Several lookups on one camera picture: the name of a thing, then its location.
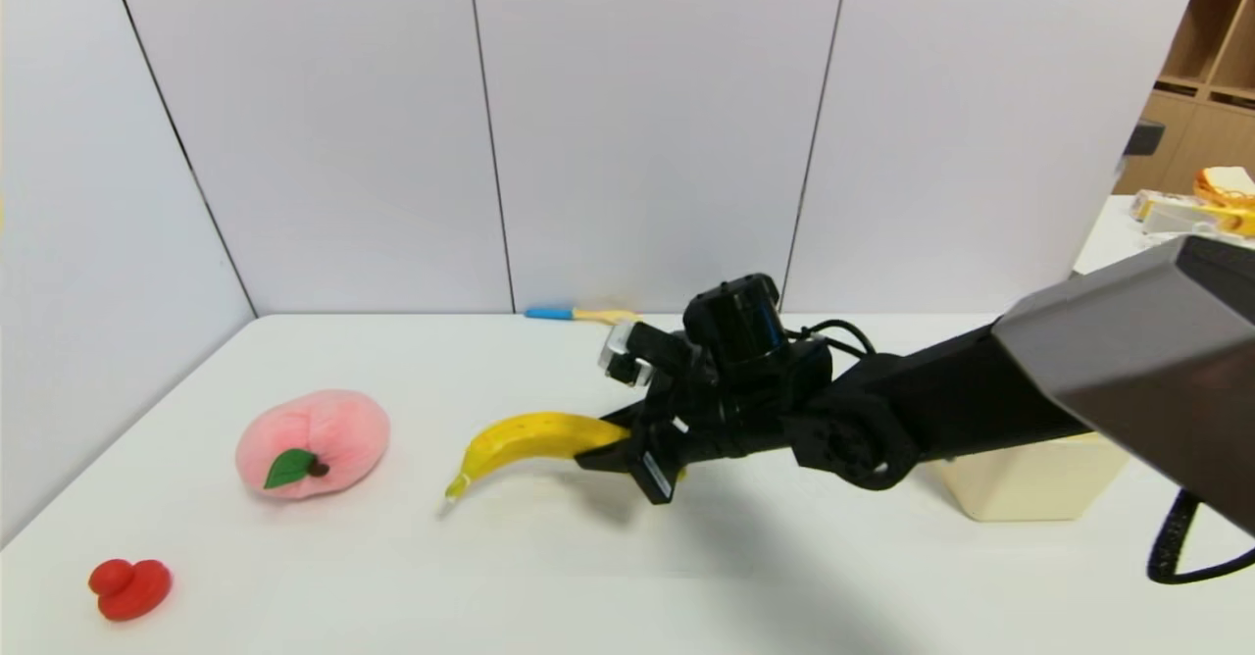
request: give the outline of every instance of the gray cover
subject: gray cover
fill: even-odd
[[[1054,402],[1255,535],[1255,252],[1175,240],[1023,299],[994,334]]]

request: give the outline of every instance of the green leaf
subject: green leaf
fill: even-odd
[[[315,455],[310,454],[309,450],[284,450],[282,454],[275,457],[275,463],[270,466],[270,473],[266,474],[266,486],[262,488],[279,488],[279,486],[286,486],[289,482],[301,481],[309,476],[310,463],[314,459]]]

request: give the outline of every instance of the banana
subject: banana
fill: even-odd
[[[517,459],[574,459],[584,450],[614,444],[626,437],[626,428],[605,419],[566,413],[531,413],[502,419],[471,440],[458,477],[444,489],[444,499],[449,504],[457,502],[471,482]]]

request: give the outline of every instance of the wooden shelf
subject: wooden shelf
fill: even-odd
[[[1207,92],[1211,104],[1229,105],[1255,114],[1255,89],[1214,87]]]
[[[1242,0],[1190,0],[1163,61],[1165,78],[1205,82]]]
[[[1190,0],[1142,118],[1163,141],[1128,159],[1116,193],[1190,193],[1215,164],[1255,173],[1255,0]]]
[[[1242,1],[1216,73],[1211,77],[1211,85],[1255,92],[1255,0]]]

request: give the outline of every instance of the pink peach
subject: pink peach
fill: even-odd
[[[383,457],[389,422],[376,402],[353,390],[320,390],[260,414],[236,448],[236,468],[250,488],[276,498],[305,498],[349,488]],[[280,455],[289,453],[284,462]],[[297,459],[281,486],[277,469]]]

